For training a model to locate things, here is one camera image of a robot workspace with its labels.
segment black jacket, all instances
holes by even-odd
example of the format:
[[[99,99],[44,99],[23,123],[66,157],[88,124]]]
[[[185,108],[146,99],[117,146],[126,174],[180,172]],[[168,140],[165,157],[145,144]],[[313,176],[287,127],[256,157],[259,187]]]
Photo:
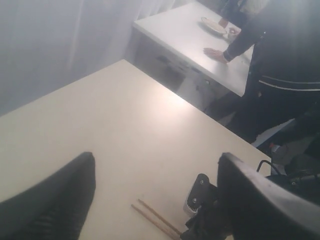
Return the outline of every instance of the black jacket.
[[[231,61],[257,42],[261,83],[320,91],[320,0],[271,0],[245,25],[224,57]]]

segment black cable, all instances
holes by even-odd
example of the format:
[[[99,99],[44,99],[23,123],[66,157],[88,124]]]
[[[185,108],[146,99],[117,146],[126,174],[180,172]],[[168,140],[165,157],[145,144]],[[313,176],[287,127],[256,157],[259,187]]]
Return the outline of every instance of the black cable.
[[[276,172],[278,175],[281,175],[281,173],[280,173],[279,170],[273,165],[273,163],[272,163],[272,162],[269,162],[269,161],[267,161],[267,160],[262,160],[262,161],[259,163],[259,166],[258,166],[258,168],[256,169],[257,172],[260,171],[260,168],[261,168],[261,166],[262,166],[263,163],[269,164],[269,165],[275,170],[275,172]]]

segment white table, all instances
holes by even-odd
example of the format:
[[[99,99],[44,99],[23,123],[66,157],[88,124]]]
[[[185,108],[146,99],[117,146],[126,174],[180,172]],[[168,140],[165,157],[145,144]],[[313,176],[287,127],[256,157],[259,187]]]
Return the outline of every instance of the white table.
[[[158,44],[173,52],[192,67],[214,79],[230,91],[242,96],[245,92],[252,49],[229,64],[207,57],[204,48],[224,51],[228,43],[206,31],[201,17],[218,22],[221,17],[199,2],[138,20],[134,27]]]
[[[223,152],[253,168],[268,159],[124,60],[4,115],[0,136],[1,202],[93,152],[96,192],[82,240],[168,239],[131,203],[144,199],[183,231],[197,174],[215,184]]]

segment plate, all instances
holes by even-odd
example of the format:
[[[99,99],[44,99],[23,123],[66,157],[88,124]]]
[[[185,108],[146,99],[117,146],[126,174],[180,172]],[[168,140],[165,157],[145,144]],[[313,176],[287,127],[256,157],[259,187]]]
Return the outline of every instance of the plate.
[[[214,31],[218,35],[227,34],[227,30],[220,26],[217,22],[212,21],[206,17],[202,17],[201,21],[207,26],[210,30]]]

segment chopsticks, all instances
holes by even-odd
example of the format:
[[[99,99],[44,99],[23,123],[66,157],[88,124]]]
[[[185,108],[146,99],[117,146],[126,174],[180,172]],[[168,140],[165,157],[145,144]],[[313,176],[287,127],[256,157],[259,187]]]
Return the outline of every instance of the chopsticks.
[[[136,210],[139,214],[141,214],[144,218],[146,218],[149,222],[151,222],[154,226],[156,226],[159,230],[161,230],[164,234],[166,234],[169,238],[172,240],[179,240],[180,235],[182,234],[177,228],[175,228],[170,222],[165,220],[164,217],[162,217],[159,213],[157,213],[152,207],[150,207],[148,204],[146,204],[141,199],[138,199],[138,202],[143,205],[146,209],[148,209],[153,215],[155,215],[161,222],[163,222],[166,226],[168,226],[173,232],[170,230],[165,229],[162,227],[158,222],[153,220],[150,216],[148,216],[145,212],[143,212],[141,209],[136,207],[134,204],[131,204],[131,207]]]

